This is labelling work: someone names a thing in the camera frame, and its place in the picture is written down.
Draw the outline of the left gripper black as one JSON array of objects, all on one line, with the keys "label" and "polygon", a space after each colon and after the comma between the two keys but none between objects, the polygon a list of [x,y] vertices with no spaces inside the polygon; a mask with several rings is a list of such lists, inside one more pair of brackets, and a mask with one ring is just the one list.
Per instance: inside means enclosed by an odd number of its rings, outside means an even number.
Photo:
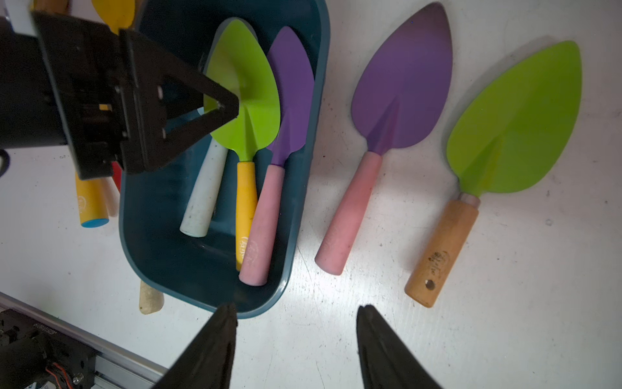
[{"label": "left gripper black", "polygon": [[[239,98],[140,32],[34,11],[1,19],[1,149],[69,148],[79,178],[164,168],[239,115]],[[122,56],[131,97],[122,106]]]}]

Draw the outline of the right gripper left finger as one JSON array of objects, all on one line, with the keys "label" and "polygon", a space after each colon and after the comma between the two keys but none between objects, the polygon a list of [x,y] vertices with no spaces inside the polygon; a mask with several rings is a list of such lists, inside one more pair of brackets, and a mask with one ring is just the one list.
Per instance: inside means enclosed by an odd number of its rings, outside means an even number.
[{"label": "right gripper left finger", "polygon": [[229,388],[236,348],[237,311],[217,308],[173,366],[153,387]]}]

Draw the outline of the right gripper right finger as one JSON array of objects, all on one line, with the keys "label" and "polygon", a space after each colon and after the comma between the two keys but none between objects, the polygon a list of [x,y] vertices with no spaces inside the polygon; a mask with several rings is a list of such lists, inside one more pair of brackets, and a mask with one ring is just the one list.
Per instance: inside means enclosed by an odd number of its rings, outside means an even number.
[{"label": "right gripper right finger", "polygon": [[372,305],[360,306],[356,335],[365,388],[439,388]]}]

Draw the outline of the light blue shovel white handle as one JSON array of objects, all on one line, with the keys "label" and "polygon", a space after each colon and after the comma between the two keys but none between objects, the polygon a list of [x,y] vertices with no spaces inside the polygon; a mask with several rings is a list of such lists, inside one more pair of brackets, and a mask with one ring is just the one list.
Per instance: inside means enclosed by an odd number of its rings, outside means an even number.
[{"label": "light blue shovel white handle", "polygon": [[228,149],[212,139],[181,221],[180,231],[191,238],[207,236],[225,170]]}]

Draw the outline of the green trowel yellow handle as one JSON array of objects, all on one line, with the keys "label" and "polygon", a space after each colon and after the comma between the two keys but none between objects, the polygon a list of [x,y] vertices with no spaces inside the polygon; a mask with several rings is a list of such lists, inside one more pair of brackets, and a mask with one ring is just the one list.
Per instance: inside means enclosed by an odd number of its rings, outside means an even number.
[{"label": "green trowel yellow handle", "polygon": [[233,121],[212,132],[221,146],[236,153],[236,269],[241,270],[258,203],[255,154],[275,140],[280,128],[280,97],[271,65],[243,19],[230,18],[207,62],[206,76],[239,100]]}]

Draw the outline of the purple trowel pink handle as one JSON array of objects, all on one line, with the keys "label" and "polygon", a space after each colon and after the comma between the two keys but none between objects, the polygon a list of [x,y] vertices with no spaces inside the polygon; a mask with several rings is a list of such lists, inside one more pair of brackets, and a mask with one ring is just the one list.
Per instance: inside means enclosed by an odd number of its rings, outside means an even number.
[{"label": "purple trowel pink handle", "polygon": [[439,2],[423,7],[401,24],[369,61],[351,101],[351,119],[368,150],[315,256],[324,272],[336,276],[343,272],[384,155],[418,144],[437,125],[452,69],[450,24]]},{"label": "purple trowel pink handle", "polygon": [[314,92],[314,73],[301,40],[290,27],[282,28],[273,41],[267,59],[280,94],[279,134],[268,146],[272,151],[259,203],[254,214],[239,280],[249,286],[267,283],[280,201],[285,162],[306,144]]}]

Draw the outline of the green trowel wooden handle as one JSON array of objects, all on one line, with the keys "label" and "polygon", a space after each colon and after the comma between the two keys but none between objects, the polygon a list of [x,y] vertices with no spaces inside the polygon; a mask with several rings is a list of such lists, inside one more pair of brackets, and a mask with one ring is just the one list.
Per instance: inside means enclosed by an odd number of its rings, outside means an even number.
[{"label": "green trowel wooden handle", "polygon": [[431,308],[479,215],[485,193],[538,183],[565,149],[582,99],[582,58],[574,41],[515,64],[465,109],[446,146],[459,193],[445,206],[405,293]]}]

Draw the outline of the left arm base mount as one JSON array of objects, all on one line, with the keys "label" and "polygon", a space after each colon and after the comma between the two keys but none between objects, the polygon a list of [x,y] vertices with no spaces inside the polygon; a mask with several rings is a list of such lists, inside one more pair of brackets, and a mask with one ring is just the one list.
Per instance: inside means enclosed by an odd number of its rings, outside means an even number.
[{"label": "left arm base mount", "polygon": [[14,310],[1,313],[2,388],[90,388],[97,352]]}]

